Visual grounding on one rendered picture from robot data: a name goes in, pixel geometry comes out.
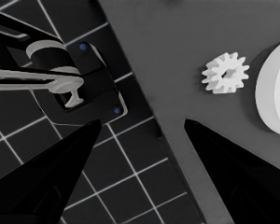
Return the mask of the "large thick white disc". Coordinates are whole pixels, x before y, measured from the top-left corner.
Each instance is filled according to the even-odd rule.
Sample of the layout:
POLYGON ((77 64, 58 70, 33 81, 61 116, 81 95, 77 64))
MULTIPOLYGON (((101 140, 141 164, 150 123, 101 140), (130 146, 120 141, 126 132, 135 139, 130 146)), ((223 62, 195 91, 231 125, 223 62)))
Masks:
POLYGON ((262 121, 280 134, 280 44, 260 68, 255 100, 262 121))

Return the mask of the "small white toothed gear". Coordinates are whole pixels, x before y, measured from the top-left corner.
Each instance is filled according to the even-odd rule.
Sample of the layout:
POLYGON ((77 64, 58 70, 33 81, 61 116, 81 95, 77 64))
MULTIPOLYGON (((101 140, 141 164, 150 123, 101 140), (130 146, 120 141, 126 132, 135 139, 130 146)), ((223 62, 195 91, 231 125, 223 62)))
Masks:
POLYGON ((202 71, 205 76, 202 84, 213 94, 235 93, 244 86, 244 80, 249 79, 248 69, 245 57, 239 58, 237 52, 225 52, 206 64, 206 69, 202 71))

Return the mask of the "dark robot body block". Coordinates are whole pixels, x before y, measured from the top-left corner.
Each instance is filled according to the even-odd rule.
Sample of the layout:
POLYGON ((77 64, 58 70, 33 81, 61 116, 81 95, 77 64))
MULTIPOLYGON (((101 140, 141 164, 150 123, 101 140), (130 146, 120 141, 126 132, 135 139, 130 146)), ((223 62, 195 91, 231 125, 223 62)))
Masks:
POLYGON ((94 66, 80 72, 60 38, 0 11, 0 91, 32 91, 54 124, 109 123, 128 109, 97 48, 85 54, 94 66))

